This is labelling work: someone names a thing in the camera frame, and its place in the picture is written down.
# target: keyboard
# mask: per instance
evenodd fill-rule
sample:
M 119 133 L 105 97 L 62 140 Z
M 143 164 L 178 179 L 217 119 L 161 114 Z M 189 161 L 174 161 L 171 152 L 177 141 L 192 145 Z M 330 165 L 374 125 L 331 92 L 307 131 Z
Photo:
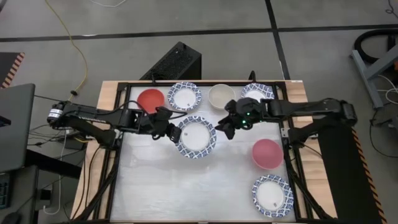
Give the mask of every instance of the keyboard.
M 11 175 L 10 173 L 0 174 L 0 209 L 10 206 L 11 197 Z

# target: orange and black striped tape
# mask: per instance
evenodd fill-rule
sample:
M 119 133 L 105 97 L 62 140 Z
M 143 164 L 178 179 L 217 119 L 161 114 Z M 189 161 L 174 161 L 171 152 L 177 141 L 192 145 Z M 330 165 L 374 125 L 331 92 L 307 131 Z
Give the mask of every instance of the orange and black striped tape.
M 372 179 L 371 173 L 370 173 L 369 168 L 368 168 L 368 163 L 366 162 L 365 156 L 364 156 L 363 151 L 362 151 L 361 143 L 359 143 L 358 135 L 356 134 L 356 131 L 354 129 L 353 129 L 353 136 L 354 136 L 354 140 L 356 142 L 356 147 L 357 147 L 358 152 L 359 152 L 359 157 L 361 158 L 362 164 L 363 164 L 363 168 L 365 169 L 365 174 L 368 177 L 368 182 L 369 182 L 369 185 L 370 185 L 371 190 L 373 192 L 374 202 L 376 203 L 376 206 L 379 209 L 379 215 L 380 215 L 380 218 L 381 218 L 381 223 L 382 224 L 387 224 L 386 216 L 384 215 L 383 209 L 381 208 L 381 203 L 380 203 L 380 200 L 379 200 L 379 196 L 377 195 L 376 188 L 374 186 L 373 179 Z
M 7 74 L 6 79 L 3 81 L 1 84 L 0 88 L 7 88 L 11 85 L 12 80 L 14 79 L 17 70 L 19 66 L 21 65 L 23 59 L 25 57 L 25 53 L 20 53 L 17 58 L 15 59 L 14 63 L 12 64 L 12 67 L 10 68 L 10 71 Z

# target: white tabletop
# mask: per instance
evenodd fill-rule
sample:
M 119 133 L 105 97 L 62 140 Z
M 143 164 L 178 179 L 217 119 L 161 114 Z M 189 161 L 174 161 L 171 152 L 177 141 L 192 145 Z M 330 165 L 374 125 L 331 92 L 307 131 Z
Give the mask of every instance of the white tabletop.
M 130 100 L 149 87 L 132 87 Z M 165 96 L 170 87 L 156 87 Z M 243 86 L 232 86 L 240 97 Z M 208 101 L 210 86 L 200 86 L 201 105 L 190 115 L 202 116 L 214 126 L 227 115 Z M 184 118 L 172 120 L 174 124 Z M 274 170 L 258 168 L 251 149 L 260 139 L 271 139 L 280 146 L 279 125 L 260 123 L 252 130 L 236 131 L 233 140 L 217 131 L 213 151 L 200 159 L 183 157 L 168 138 L 153 141 L 151 136 L 125 134 L 121 148 L 112 221 L 247 221 L 293 222 L 294 211 L 283 218 L 269 218 L 257 211 L 252 201 L 254 181 L 275 174 L 286 181 L 285 164 Z

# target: bowl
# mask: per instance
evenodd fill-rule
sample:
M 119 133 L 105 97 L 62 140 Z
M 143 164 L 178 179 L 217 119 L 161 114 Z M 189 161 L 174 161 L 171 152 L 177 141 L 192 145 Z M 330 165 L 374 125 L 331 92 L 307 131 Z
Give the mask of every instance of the bowl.
M 254 163 L 260 168 L 272 170 L 282 164 L 284 152 L 273 140 L 261 139 L 254 144 L 252 157 Z
M 214 108 L 223 110 L 231 100 L 235 100 L 235 92 L 230 86 L 217 84 L 210 88 L 209 101 Z
M 148 112 L 155 113 L 156 107 L 164 105 L 164 95 L 156 89 L 144 90 L 137 99 L 137 102 Z

